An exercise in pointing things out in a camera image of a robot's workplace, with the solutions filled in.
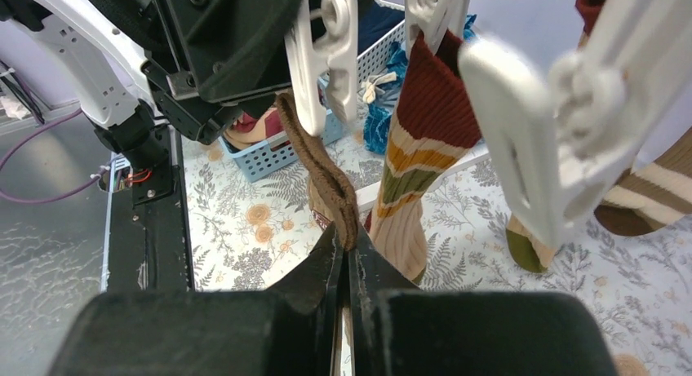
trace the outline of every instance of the table surface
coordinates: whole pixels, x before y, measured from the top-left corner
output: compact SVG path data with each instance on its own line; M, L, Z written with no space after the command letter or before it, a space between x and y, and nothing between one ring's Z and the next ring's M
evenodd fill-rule
M350 135L328 150L357 188L382 161ZM221 147L184 142L198 290L260 290L297 265L321 231L307 209L299 163L250 184ZM610 235L594 219L563 245L549 273L509 256L502 189L490 161L445 178L424 197L426 290L560 290L592 312L611 351L641 359L650 374L692 373L692 219L652 235ZM343 350L342 374L350 374Z

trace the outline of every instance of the cable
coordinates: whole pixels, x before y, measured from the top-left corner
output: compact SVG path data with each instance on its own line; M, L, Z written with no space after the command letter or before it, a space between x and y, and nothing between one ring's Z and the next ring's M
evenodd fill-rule
M11 68L3 60L0 60L0 66L2 66L7 71L11 70ZM12 77L12 79L14 79L17 82L17 85L19 86L11 82L10 78L8 77L2 77L2 81L5 82L7 87L17 97L17 99L22 101L22 104L31 112L36 122L38 122L41 125L45 125L46 120L43 118L43 113L41 112L41 109L38 107L38 104L36 104L36 100L33 99L34 96L38 96L31 90L31 88L29 88L28 85L26 85L26 83L24 83L24 80L22 80L22 78L16 71L10 77Z
M130 180L130 184L144 183L147 179L149 179L149 178L151 177L151 174L152 174L152 173L153 173L153 172L152 172L151 170L149 170L149 171L147 172L147 175L146 175L144 178L142 178L142 179L136 179L136 180Z
M10 157L12 157L13 154L15 154L22 146L24 146L30 140L34 139L38 135L43 134L46 131L52 129L55 126L58 126L59 124L62 124L62 123L65 123L66 121L74 119L75 117L77 117L81 113L82 113L82 110L79 109L79 110L75 111L74 113L69 114L67 117L60 119L59 121L55 121L55 122L49 123L48 125L41 127L40 129L31 133L31 135L29 135L28 137L22 139L17 145L13 146L7 153L5 153L5 155L2 157L2 159L0 159L0 172L2 172L2 168L5 167L5 164L7 164L7 162L10 160ZM103 176L109 170L110 170L109 166L101 166L97 173L91 175L91 179L88 182L82 184L81 186L75 188L72 191L66 192L66 193L61 194L57 197L29 200L29 199L23 199L23 198L18 198L18 197L13 197L11 195L7 195L1 189L0 189L0 197L2 199L5 199L5 200L11 201L11 202L22 203L25 205L40 205L40 204L44 204L44 203L60 201L60 200L63 200L65 198L71 197L72 195L74 195L78 192L81 192L81 191L85 190L86 188L88 188L89 186L91 186L92 184L98 182L99 179L101 178L101 176Z
M36 104L29 101L26 94L17 85L15 85L14 82L8 80L6 77L0 77L0 81L2 81L7 86L7 89L10 90L10 93L12 93L27 110L29 110L29 113L31 113L36 122L40 124L45 123L45 121L42 122L42 118L39 118L38 116L37 111L39 111L39 109Z

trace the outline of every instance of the orange flower print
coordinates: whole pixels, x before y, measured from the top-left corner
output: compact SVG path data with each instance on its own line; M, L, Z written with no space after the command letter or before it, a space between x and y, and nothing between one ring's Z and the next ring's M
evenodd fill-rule
M206 158L209 159L209 161L218 161L221 160L221 157L224 156L224 153L221 152L220 148L213 148L209 152L206 153Z
M687 327L687 324L681 321L671 321L671 327L678 333L685 335L687 338L692 335L692 332L690 332L690 327Z
M593 283L596 284L596 286L606 286L608 285L608 277L599 276L595 280L593 280Z
M292 219L286 219L284 222L282 222L282 228L284 231L290 231L293 229L294 224Z
M292 245L293 245L293 241L292 241L292 240L286 240L285 243L283 243L283 244L281 244L281 245L279 246L279 250L280 250L281 252L288 252L288 250L291 249L291 246L292 246Z
M266 243L274 237L274 231L267 225L261 224L255 231L255 240L259 243Z
M266 223L271 216L272 210L265 204L253 205L247 210L247 213L245 213L247 223L250 225Z

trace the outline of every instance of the red wire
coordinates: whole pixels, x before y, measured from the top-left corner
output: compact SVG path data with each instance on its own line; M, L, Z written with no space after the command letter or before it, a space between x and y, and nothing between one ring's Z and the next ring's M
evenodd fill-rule
M146 174L148 170L141 170L140 172L137 172L136 174L130 174L127 177L128 178L134 178L135 176L143 175Z
M135 184L135 183L143 183L144 181L146 181L147 179L149 179L149 178L151 177L152 171L151 171L151 170L148 170L148 171L149 171L149 172L147 173L147 175L146 175L144 178L142 178L142 179L137 179L137 180L131 180L130 182L131 182L132 184Z

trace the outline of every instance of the black metal frame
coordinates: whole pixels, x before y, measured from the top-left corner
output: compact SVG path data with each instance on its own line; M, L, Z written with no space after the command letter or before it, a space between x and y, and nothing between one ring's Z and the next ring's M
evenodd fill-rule
M423 292L362 226L355 249L344 251L332 223L310 255L266 290L96 297L50 375L340 374L342 311L356 376L617 374L578 299Z
M159 126L157 135L169 130ZM182 143L180 133L174 135L175 143L161 139L179 158L170 166L169 195L139 205L137 188L111 196L108 292L194 290Z

